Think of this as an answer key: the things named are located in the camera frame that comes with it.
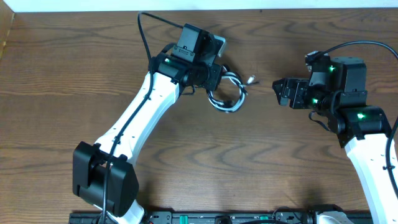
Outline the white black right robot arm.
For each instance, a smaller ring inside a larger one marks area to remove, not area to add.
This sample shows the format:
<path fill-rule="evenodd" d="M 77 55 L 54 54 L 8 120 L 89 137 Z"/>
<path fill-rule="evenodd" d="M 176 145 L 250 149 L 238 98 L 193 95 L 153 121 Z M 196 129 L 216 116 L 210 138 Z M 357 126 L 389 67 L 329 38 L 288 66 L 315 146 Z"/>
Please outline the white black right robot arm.
<path fill-rule="evenodd" d="M 322 56 L 307 62 L 310 78 L 282 78 L 272 84 L 280 105 L 310 109 L 326 117 L 354 165 L 374 223 L 397 223 L 397 176 L 392 128 L 385 112 L 367 105 L 366 64 L 356 57 Z"/>

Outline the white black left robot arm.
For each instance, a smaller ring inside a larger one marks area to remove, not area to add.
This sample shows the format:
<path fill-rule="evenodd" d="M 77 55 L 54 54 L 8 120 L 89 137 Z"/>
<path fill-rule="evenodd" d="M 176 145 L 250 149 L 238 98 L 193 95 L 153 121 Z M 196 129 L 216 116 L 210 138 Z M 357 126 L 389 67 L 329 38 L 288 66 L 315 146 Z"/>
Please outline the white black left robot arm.
<path fill-rule="evenodd" d="M 188 86 L 216 90 L 223 67 L 215 63 L 223 37 L 185 24 L 178 42 L 151 57 L 141 89 L 121 117 L 94 144 L 73 152 L 73 193 L 100 208 L 92 223 L 140 223 L 145 211 L 134 166 L 162 115 Z"/>

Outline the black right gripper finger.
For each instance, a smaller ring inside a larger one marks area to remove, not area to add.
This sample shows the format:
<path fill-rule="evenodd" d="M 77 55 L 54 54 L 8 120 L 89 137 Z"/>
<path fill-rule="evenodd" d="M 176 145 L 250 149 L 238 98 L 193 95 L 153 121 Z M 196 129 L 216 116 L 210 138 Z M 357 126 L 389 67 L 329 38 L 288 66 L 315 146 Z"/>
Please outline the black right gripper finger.
<path fill-rule="evenodd" d="M 276 97 L 277 97 L 278 104 L 280 104 L 281 106 L 288 105 L 289 100 L 290 100 L 289 94 L 280 92 L 280 93 L 276 94 Z"/>
<path fill-rule="evenodd" d="M 275 93 L 288 93 L 288 78 L 282 78 L 272 83 L 272 89 Z"/>

